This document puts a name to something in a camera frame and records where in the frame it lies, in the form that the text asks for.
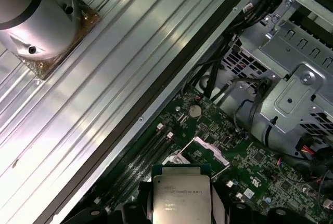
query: black cable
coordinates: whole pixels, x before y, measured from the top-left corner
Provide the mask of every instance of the black cable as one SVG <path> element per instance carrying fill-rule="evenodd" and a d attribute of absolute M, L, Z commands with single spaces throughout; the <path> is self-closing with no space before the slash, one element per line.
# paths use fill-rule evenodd
<path fill-rule="evenodd" d="M 237 124 L 237 114 L 238 114 L 238 112 L 240 111 L 240 109 L 243 108 L 243 106 L 244 106 L 244 104 L 245 104 L 246 102 L 251 102 L 251 103 L 253 103 L 252 100 L 250 100 L 250 99 L 245 99 L 245 100 L 240 104 L 240 106 L 237 108 L 237 110 L 236 110 L 235 113 L 234 113 L 234 124 L 235 124 L 236 128 L 239 128 L 239 127 L 238 127 L 238 124 Z"/>
<path fill-rule="evenodd" d="M 214 102 L 216 99 L 218 99 L 222 94 L 225 93 L 225 91 L 229 88 L 229 85 L 228 84 L 225 84 L 221 90 L 216 93 L 216 95 L 214 97 L 212 97 L 211 101 Z"/>
<path fill-rule="evenodd" d="M 318 194 L 317 194 L 317 204 L 319 205 L 319 207 L 324 211 L 326 212 L 327 214 L 332 214 L 333 211 L 331 210 L 328 210 L 328 209 L 325 209 L 322 204 L 321 204 L 321 191 L 322 191 L 322 188 L 323 188 L 323 185 L 324 185 L 324 181 L 326 179 L 326 177 L 328 176 L 328 174 L 330 173 L 330 170 L 328 169 L 324 175 L 323 175 L 323 178 L 322 178 L 322 181 L 321 181 L 321 184 L 319 184 L 319 188 L 318 188 Z"/>
<path fill-rule="evenodd" d="M 280 171 L 280 174 L 281 174 L 281 175 L 282 175 L 287 181 L 290 181 L 290 182 L 292 182 L 292 183 L 297 183 L 297 184 L 299 184 L 299 185 L 309 184 L 309 183 L 312 183 L 312 182 L 316 182 L 316 181 L 318 181 L 318 180 L 320 179 L 320 177 L 319 177 L 319 178 L 316 178 L 316 179 L 313 179 L 313 180 L 310 180 L 310 181 L 296 181 L 296 180 L 293 180 L 293 179 L 289 178 L 288 176 L 286 176 L 285 173 L 283 172 L 283 170 L 281 169 L 281 166 L 280 166 L 280 165 L 278 165 L 278 169 L 279 169 L 279 171 Z"/>
<path fill-rule="evenodd" d="M 277 116 L 274 117 L 272 120 L 270 120 L 270 124 L 267 127 L 267 129 L 266 129 L 266 133 L 265 133 L 265 145 L 267 147 L 270 146 L 270 144 L 269 144 L 269 142 L 270 142 L 270 133 L 271 133 L 271 130 L 273 128 L 273 125 L 276 124 L 276 121 L 277 121 Z"/>
<path fill-rule="evenodd" d="M 206 86 L 206 88 L 203 92 L 203 94 L 207 98 L 210 98 L 211 95 L 212 95 L 212 92 L 213 92 L 214 87 L 215 87 L 215 82 L 216 82 L 216 79 L 217 79 L 217 74 L 219 73 L 220 63 L 221 63 L 222 59 L 224 58 L 224 56 L 227 54 L 227 52 L 230 49 L 229 42 L 231 41 L 231 39 L 232 39 L 231 35 L 224 37 L 223 44 L 219 48 L 219 52 L 215 53 L 216 57 L 219 57 L 220 60 L 216 61 L 213 64 L 212 70 L 209 74 L 209 79 L 207 81 L 207 86 Z"/>

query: ribbed metal panel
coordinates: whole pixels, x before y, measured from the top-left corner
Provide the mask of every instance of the ribbed metal panel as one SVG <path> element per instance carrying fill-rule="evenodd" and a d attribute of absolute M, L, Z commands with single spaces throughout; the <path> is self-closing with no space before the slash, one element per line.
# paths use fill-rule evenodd
<path fill-rule="evenodd" d="M 0 46 L 0 222 L 32 223 L 224 0 L 84 0 L 103 20 L 43 82 Z"/>

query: motherboard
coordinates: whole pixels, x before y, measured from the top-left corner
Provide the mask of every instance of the motherboard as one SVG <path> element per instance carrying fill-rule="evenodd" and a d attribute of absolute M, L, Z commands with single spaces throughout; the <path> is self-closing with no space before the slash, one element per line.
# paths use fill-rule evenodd
<path fill-rule="evenodd" d="M 150 179 L 152 165 L 165 163 L 210 164 L 212 180 L 223 182 L 230 197 L 265 214 L 287 207 L 313 222 L 327 218 L 317 203 L 316 191 L 307 184 L 281 176 L 279 157 L 250 141 L 244 131 L 208 98 L 194 88 L 179 93 L 144 133 L 119 155 L 103 183 L 98 202 L 110 210 L 133 200 L 141 181 Z M 302 181 L 293 168 L 280 165 L 284 174 Z"/>

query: chip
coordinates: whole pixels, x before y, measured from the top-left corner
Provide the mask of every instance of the chip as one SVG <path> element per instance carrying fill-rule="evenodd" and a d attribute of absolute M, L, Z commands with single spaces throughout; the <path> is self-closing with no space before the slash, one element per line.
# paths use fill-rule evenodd
<path fill-rule="evenodd" d="M 281 184 L 281 188 L 283 188 L 285 191 L 288 191 L 291 187 L 291 184 L 287 181 L 284 181 L 284 183 Z"/>
<path fill-rule="evenodd" d="M 254 155 L 253 157 L 258 163 L 261 162 L 261 160 L 264 158 L 264 155 L 260 152 Z"/>

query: silver cylinder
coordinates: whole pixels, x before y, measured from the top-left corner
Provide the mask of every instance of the silver cylinder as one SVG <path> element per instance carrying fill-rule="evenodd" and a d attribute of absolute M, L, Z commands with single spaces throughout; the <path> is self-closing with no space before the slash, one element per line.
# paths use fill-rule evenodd
<path fill-rule="evenodd" d="M 45 60 L 62 54 L 75 40 L 81 15 L 76 0 L 15 0 L 20 10 L 25 5 L 22 12 L 10 2 L 0 0 L 0 41 L 15 55 Z"/>

